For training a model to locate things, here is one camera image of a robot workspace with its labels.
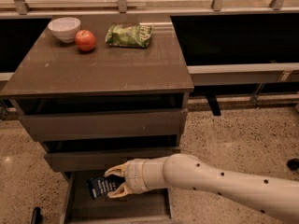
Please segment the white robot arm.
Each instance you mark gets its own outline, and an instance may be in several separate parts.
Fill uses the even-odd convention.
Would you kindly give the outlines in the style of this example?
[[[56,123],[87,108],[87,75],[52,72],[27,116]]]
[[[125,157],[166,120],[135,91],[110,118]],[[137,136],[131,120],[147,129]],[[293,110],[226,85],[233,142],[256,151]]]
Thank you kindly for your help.
[[[227,171],[189,154],[155,159],[133,159],[109,168],[105,176],[124,182],[110,198],[141,194],[154,189],[206,191],[245,205],[285,224],[299,224],[299,182],[264,175]]]

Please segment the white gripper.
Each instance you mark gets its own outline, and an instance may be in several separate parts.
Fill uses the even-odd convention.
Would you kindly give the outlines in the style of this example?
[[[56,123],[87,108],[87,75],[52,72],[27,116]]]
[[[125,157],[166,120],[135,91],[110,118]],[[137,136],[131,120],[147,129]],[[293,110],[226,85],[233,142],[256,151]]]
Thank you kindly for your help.
[[[104,177],[115,175],[124,177],[125,183],[122,183],[116,190],[107,194],[110,199],[122,198],[130,194],[141,194],[148,192],[150,189],[146,186],[143,177],[143,166],[145,159],[133,159],[127,164],[113,166],[105,171]]]

